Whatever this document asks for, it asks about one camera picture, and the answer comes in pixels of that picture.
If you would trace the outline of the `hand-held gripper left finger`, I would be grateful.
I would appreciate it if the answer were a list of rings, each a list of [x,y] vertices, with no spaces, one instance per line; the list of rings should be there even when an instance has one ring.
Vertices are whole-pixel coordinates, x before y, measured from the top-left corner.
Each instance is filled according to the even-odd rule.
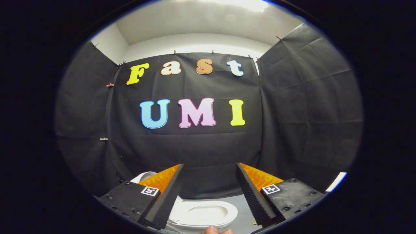
[[[140,226],[164,229],[182,187],[184,164],[140,182],[126,181],[98,198],[107,209]]]

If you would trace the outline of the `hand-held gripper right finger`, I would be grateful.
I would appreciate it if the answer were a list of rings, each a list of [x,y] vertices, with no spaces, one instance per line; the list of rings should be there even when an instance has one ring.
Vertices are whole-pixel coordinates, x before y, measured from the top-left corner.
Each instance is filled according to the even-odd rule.
[[[327,196],[296,178],[282,180],[240,162],[235,168],[256,224],[263,228],[294,219]]]

